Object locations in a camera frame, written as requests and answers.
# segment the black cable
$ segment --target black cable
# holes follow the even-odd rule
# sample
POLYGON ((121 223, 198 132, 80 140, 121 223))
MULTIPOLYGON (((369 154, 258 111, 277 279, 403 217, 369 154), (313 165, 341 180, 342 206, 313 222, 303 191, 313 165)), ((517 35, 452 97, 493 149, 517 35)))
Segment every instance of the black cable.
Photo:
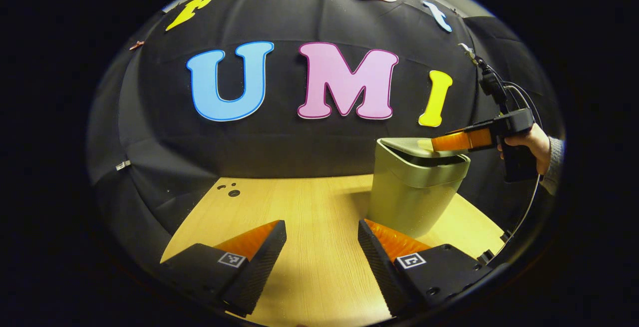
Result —
POLYGON ((508 93, 509 93, 509 94, 511 95, 511 97, 513 98, 513 101, 514 101, 514 102, 515 102, 515 104, 517 105, 517 109, 521 109, 521 107, 519 106, 519 103, 517 102, 517 99, 515 99, 515 95, 513 95, 513 92, 512 92, 512 91, 510 91, 509 89, 506 89, 506 90, 508 90, 508 93))
POLYGON ((511 84, 507 84, 504 88, 506 90, 508 90, 508 91, 515 90, 515 92, 520 96, 520 98, 523 101, 523 103, 526 104, 526 107, 530 108, 530 105, 528 104, 528 100, 526 100, 525 97, 523 97, 521 92, 519 90, 517 90, 517 88, 515 86, 512 86, 511 84))
POLYGON ((519 86, 518 84, 515 84, 513 82, 509 82, 509 81, 506 81, 505 83, 511 84, 516 89, 518 89, 520 92, 522 92, 522 93, 524 93, 526 95, 526 97, 530 101, 530 104, 535 109, 535 113, 537 114, 537 121, 539 121, 539 127, 541 127, 541 129, 543 130, 544 129, 544 125, 541 123, 541 117, 539 116, 539 112, 537 111, 537 107, 535 106, 535 103, 532 101, 532 98, 530 97, 530 95, 528 95, 528 93, 521 86, 519 86))
POLYGON ((491 70, 493 72, 493 74, 495 74, 495 76, 497 76, 497 79, 500 83, 504 83, 504 80, 502 79, 501 76, 499 76, 499 74, 496 72, 496 70, 494 68, 492 68, 490 65, 486 64, 486 67, 489 68, 489 70, 491 70))

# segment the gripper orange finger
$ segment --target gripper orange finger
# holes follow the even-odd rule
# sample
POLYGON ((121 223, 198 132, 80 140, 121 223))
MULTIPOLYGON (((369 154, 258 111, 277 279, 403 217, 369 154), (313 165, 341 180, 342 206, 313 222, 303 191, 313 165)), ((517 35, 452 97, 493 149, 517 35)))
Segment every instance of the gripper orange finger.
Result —
POLYGON ((237 235, 232 239, 228 239, 219 245, 214 246, 218 250, 230 252, 240 256, 246 256, 249 261, 253 259, 255 253, 260 249, 262 243, 267 239, 273 228, 280 220, 274 220, 260 227, 256 227, 250 231, 237 235))
POLYGON ((433 138, 431 142, 433 143, 433 151, 470 150, 492 145, 493 138, 490 129, 481 129, 468 133, 461 131, 440 136, 433 138))
POLYGON ((430 248, 429 245, 425 245, 424 243, 406 236, 401 232, 395 231, 393 229, 390 229, 389 227, 380 225, 379 223, 375 223, 366 218, 364 218, 363 220, 365 220, 368 227, 370 227, 370 230, 375 235, 377 240, 379 240, 379 243, 381 243, 381 247, 388 255, 390 261, 393 263, 395 262, 395 259, 397 259, 397 257, 414 254, 415 252, 428 250, 430 248))

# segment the light wood surface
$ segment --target light wood surface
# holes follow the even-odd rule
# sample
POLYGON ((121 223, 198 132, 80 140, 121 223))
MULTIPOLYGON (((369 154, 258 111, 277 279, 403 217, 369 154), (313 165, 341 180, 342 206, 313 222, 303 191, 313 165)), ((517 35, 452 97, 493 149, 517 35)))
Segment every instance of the light wood surface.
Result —
MULTIPOLYGON (((267 326, 358 327, 390 313, 357 240, 372 175, 316 179, 220 178, 169 242, 162 262, 194 243, 214 246, 274 220, 287 241, 247 320, 267 326), (229 192, 240 194, 231 197, 229 192)), ((500 250, 503 231, 455 195, 430 232, 429 246, 450 243, 472 257, 500 250)))

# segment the yellow letter i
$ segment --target yellow letter i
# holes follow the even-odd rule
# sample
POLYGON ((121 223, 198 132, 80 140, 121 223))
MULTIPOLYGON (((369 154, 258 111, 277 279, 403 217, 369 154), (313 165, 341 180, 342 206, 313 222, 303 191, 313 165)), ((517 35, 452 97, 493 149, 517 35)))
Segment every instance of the yellow letter i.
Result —
POLYGON ((432 70, 429 74, 433 81, 431 95, 426 104, 426 110, 418 119, 418 123, 422 126, 437 127, 441 124, 441 109, 446 99, 446 92, 452 85, 452 78, 445 72, 432 70))

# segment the blue letter u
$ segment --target blue letter u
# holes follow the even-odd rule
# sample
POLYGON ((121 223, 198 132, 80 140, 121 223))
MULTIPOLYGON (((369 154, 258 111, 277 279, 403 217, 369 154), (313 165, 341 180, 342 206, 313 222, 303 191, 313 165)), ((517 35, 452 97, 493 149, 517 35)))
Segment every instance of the blue letter u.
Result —
POLYGON ((224 58, 222 50, 197 54, 187 61, 191 70, 191 89, 196 110, 214 121, 233 121, 254 113, 264 100, 265 62, 274 45, 269 41, 245 43, 235 49, 244 59, 244 93, 238 99, 223 100, 217 89, 217 63, 224 58))

